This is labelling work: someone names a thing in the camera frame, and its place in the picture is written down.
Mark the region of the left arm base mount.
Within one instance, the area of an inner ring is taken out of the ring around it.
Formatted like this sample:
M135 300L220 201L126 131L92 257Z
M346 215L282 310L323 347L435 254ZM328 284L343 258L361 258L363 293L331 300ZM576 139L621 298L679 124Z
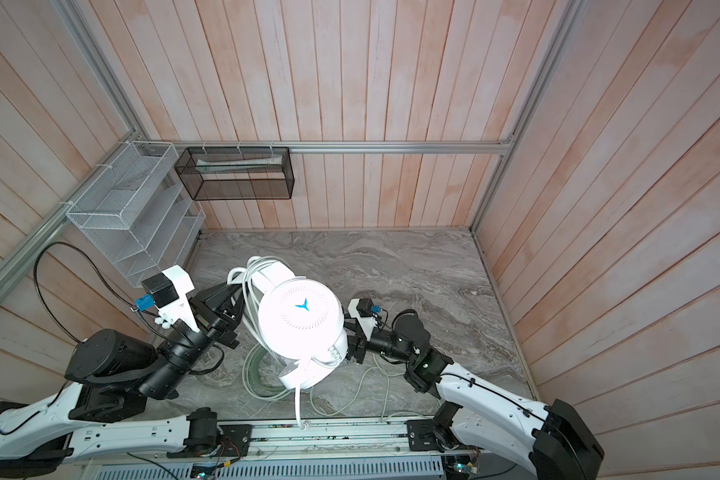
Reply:
M208 407L199 408L186 415L185 420L189 422L189 430L182 443L183 449L169 452L168 458L242 458L248 454L252 440L251 424L220 423L217 413Z

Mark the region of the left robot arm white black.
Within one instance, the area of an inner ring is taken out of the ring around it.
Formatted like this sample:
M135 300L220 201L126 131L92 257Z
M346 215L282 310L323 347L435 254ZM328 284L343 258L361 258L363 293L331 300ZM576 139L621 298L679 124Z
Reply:
M208 407L137 422L148 400L175 399L210 349L233 349L242 317L242 288L220 283L189 301L200 321L180 323L159 346L112 329L79 343L57 394L33 404L0 402L0 478L36 477L64 461L107 453L157 450L171 457L214 454L224 443Z

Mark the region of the white headphones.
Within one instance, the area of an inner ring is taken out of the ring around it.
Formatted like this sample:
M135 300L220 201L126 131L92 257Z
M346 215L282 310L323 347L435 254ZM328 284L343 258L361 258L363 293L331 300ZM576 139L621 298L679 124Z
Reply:
M324 284L299 276L281 259L253 256L227 274L243 293L243 321L264 349L283 365L288 390L313 387L345 360L344 313Z

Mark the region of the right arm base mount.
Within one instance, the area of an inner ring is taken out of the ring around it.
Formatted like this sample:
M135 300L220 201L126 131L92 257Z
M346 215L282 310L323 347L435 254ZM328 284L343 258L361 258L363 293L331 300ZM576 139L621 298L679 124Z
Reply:
M442 404L433 417L405 422L409 449L413 452L477 448L486 450L476 429L479 417L474 411L453 402Z

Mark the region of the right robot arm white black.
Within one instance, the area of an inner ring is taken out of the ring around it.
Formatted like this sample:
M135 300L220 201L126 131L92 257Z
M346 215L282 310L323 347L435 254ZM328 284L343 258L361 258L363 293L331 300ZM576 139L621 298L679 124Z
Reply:
M430 419L441 451L471 446L496 454L539 479L594 479L605 452L576 409L515 395L478 377L431 343L418 313L400 312L390 325L375 313L347 312L348 358L369 353L404 365L404 380L442 404Z

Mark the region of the green headphones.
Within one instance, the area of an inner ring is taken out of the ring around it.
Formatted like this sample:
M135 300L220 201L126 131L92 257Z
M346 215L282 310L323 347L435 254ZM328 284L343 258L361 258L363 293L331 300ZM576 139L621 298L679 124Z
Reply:
M289 390L283 386L275 387L266 384L262 380L260 366L267 355L268 351L260 344L252 347L244 360L242 382L245 390L253 398L266 402L276 402L287 397Z

